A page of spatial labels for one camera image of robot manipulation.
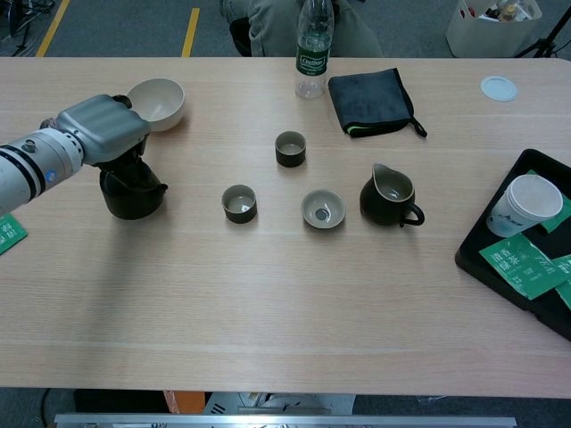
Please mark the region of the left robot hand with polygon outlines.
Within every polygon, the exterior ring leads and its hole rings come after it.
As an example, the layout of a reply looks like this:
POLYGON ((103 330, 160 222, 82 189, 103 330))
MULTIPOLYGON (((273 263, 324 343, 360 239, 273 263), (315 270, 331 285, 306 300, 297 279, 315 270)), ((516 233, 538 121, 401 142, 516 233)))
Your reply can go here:
POLYGON ((124 95, 95 95, 58 113, 55 122, 79 141, 84 164, 109 172, 137 164, 151 132, 124 95))

